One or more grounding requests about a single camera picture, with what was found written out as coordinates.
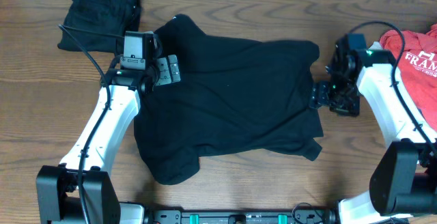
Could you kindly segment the black t-shirt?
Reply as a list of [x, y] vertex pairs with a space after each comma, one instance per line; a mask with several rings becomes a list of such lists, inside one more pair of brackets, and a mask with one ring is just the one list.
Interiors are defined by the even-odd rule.
[[155, 181], [189, 179], [204, 156], [256, 149], [319, 156], [323, 130], [309, 106], [317, 44], [211, 36], [184, 14], [156, 34], [163, 53], [178, 58], [181, 79], [144, 95], [135, 117], [139, 154]]

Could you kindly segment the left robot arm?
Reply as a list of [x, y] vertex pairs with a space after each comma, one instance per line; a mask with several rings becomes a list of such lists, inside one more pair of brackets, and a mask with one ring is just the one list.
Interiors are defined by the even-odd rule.
[[119, 57], [101, 81], [98, 103], [81, 136], [57, 166], [36, 177], [41, 223], [153, 223], [142, 204], [120, 202], [110, 175], [122, 139], [139, 113], [140, 96], [180, 81], [178, 59]]

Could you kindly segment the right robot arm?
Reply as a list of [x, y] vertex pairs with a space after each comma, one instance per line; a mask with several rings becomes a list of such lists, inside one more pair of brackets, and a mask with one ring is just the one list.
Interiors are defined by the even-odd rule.
[[338, 223], [389, 223], [436, 213], [436, 131], [407, 92], [387, 50], [339, 47], [327, 67], [329, 81], [313, 86], [311, 105], [357, 116], [368, 102], [386, 152], [364, 193], [341, 200]]

